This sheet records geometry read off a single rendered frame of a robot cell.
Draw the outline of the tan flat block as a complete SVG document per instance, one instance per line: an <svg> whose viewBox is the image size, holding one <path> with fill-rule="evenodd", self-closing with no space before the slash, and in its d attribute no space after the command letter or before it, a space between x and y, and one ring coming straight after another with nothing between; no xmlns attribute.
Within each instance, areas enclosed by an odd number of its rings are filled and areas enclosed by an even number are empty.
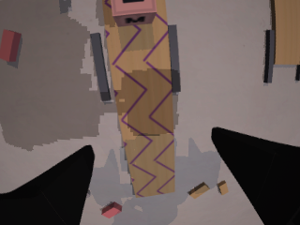
<svg viewBox="0 0 300 225"><path fill-rule="evenodd" d="M193 188L191 191L188 191L188 195L192 196L192 198L196 199L198 196L203 195L204 192L210 190L210 187L207 186L203 181L199 184L198 187Z"/></svg>

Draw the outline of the red rectangular block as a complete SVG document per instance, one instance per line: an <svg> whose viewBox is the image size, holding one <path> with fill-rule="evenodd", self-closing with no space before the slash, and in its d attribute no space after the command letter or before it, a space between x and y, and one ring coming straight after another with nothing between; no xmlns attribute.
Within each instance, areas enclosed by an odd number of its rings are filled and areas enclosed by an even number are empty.
<svg viewBox="0 0 300 225"><path fill-rule="evenodd" d="M120 203L112 202L112 205L108 205L108 207L102 209L101 215L104 215L105 218L111 218L113 215L121 213L121 211L123 211L123 207L121 207Z"/></svg>
<svg viewBox="0 0 300 225"><path fill-rule="evenodd" d="M15 31L3 30L3 40L1 40L0 46L0 59L5 61L16 61L18 56L19 41L22 34L15 33Z"/></svg>

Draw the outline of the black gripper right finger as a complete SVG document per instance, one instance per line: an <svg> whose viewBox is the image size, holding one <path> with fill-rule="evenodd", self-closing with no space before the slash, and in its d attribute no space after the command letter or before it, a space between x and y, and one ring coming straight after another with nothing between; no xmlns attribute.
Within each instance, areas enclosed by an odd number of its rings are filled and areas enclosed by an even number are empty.
<svg viewBox="0 0 300 225"><path fill-rule="evenodd" d="M263 225L295 225L300 211L300 146L221 127L211 139Z"/></svg>

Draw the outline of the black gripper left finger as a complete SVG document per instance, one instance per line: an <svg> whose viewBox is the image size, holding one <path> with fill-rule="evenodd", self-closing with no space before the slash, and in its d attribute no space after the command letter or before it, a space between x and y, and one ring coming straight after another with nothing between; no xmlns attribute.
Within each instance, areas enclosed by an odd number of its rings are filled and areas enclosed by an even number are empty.
<svg viewBox="0 0 300 225"><path fill-rule="evenodd" d="M91 145L0 194L0 225L80 225L94 166Z"/></svg>

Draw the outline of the pink cube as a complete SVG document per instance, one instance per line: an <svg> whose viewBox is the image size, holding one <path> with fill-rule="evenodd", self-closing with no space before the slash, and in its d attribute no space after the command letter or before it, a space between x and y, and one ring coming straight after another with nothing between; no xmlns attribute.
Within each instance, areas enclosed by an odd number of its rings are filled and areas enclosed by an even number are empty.
<svg viewBox="0 0 300 225"><path fill-rule="evenodd" d="M110 0L117 27L153 23L158 14L157 0Z"/></svg>

